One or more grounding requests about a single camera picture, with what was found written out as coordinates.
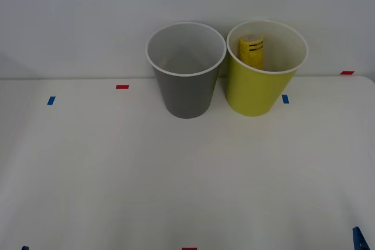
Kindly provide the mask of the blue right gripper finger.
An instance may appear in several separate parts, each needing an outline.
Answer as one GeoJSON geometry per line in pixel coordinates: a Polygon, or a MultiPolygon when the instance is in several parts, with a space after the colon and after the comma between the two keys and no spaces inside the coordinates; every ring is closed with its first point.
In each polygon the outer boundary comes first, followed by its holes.
{"type": "Polygon", "coordinates": [[[352,229],[354,250],[369,250],[369,246],[359,227],[352,229]]]}

